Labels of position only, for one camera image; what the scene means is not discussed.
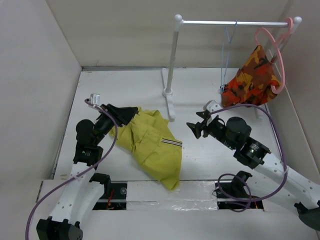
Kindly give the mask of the yellow trousers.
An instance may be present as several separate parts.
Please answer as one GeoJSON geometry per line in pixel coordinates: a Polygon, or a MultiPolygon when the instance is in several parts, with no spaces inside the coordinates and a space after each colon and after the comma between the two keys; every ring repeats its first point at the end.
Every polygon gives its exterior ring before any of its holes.
{"type": "Polygon", "coordinates": [[[132,152],[138,165],[152,178],[173,191],[180,185],[183,142],[176,139],[169,120],[159,110],[143,110],[128,125],[110,130],[118,146],[132,152]]]}

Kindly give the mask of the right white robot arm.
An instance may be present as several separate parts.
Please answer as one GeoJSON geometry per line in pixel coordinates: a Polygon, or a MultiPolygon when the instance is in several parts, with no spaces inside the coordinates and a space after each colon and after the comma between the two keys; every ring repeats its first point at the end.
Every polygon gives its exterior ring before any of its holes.
{"type": "Polygon", "coordinates": [[[320,186],[307,179],[284,161],[277,158],[270,149],[253,139],[251,127],[241,117],[231,117],[227,122],[216,116],[211,118],[206,110],[197,112],[202,122],[187,123],[197,139],[211,136],[234,151],[234,158],[242,165],[264,175],[277,183],[278,188],[258,201],[274,198],[289,210],[297,213],[308,227],[320,229],[320,186]]]}

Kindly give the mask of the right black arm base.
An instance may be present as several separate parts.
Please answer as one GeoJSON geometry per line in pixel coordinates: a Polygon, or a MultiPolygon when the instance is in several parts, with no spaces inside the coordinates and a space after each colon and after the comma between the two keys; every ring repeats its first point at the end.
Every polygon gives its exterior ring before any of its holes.
{"type": "Polygon", "coordinates": [[[252,174],[246,171],[239,171],[237,174],[224,173],[214,182],[215,189],[212,196],[217,198],[219,210],[231,210],[233,212],[244,212],[245,210],[263,210],[262,201],[246,202],[250,195],[245,185],[252,174]]]}

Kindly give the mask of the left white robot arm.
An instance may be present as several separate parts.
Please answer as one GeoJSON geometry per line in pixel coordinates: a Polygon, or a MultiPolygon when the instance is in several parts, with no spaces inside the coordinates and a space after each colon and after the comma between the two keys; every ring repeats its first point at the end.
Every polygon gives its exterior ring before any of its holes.
{"type": "Polygon", "coordinates": [[[111,194],[110,176],[96,172],[107,156],[99,144],[110,130],[128,125],[139,110],[111,104],[90,107],[100,115],[95,122],[83,119],[76,125],[75,155],[68,180],[48,218],[40,219],[36,226],[41,240],[83,239],[85,219],[100,198],[111,194]]]}

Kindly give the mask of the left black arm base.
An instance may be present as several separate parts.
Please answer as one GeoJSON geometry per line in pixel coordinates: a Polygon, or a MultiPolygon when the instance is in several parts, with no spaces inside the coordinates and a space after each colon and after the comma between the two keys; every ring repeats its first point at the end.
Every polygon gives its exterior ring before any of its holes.
{"type": "Polygon", "coordinates": [[[95,173],[90,182],[103,185],[103,195],[93,207],[93,210],[117,211],[127,209],[127,187],[126,181],[111,181],[107,174],[95,173]]]}

